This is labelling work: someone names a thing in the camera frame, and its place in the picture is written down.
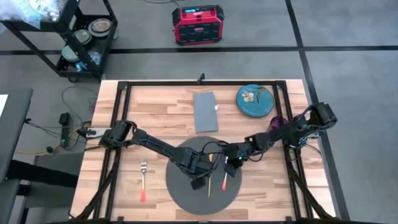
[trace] red power station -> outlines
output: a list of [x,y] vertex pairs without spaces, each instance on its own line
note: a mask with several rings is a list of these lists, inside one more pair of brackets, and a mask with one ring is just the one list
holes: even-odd
[[221,6],[183,7],[173,11],[175,42],[208,44],[221,40],[224,12]]

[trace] teal plate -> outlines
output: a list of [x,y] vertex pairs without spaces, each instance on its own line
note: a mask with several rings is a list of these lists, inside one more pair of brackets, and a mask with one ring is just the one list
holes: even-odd
[[[245,91],[254,93],[253,102],[245,102],[242,93]],[[269,114],[274,108],[274,97],[271,92],[263,86],[250,84],[243,86],[236,94],[236,104],[238,108],[245,114],[260,118]]]

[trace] black cart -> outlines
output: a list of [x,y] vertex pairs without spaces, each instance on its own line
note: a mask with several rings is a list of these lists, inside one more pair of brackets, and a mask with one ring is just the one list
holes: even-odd
[[[23,21],[7,20],[2,22],[16,37],[18,37],[33,53],[38,55],[55,73],[60,77],[66,77],[70,82],[77,82],[80,78],[94,78],[101,80],[104,78],[104,68],[108,58],[109,50],[114,40],[114,35],[118,27],[118,20],[114,15],[108,0],[103,0],[109,15],[84,15],[79,8],[79,0],[65,0],[65,5],[60,11],[60,15],[56,21],[40,22],[40,29],[37,29]],[[76,17],[73,28],[69,25],[73,16]],[[106,18],[112,21],[109,34],[104,38],[94,37],[90,41],[89,46],[82,45],[75,37],[73,32],[79,29],[87,29],[88,25],[96,19]],[[80,61],[86,66],[86,70],[78,71],[74,63],[68,62],[60,55],[58,62],[54,65],[30,40],[28,40],[21,31],[31,32],[56,32],[65,41],[74,53],[79,57]],[[101,54],[101,61],[97,65],[88,54],[88,51],[94,50]]]

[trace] silver fork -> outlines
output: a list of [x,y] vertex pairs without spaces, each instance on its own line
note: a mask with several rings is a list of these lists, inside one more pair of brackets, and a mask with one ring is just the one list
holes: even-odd
[[145,202],[145,173],[147,171],[147,161],[141,160],[141,172],[142,172],[142,187],[141,187],[141,202]]

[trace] wooden skewer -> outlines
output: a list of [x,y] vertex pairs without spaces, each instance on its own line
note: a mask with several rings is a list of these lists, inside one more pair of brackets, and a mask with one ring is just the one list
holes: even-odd
[[[213,155],[212,154],[209,155],[209,159],[210,159],[210,162],[213,160]],[[210,174],[210,177],[209,177],[209,189],[208,189],[208,192],[207,192],[207,197],[210,197],[210,187],[211,187],[211,174]]]

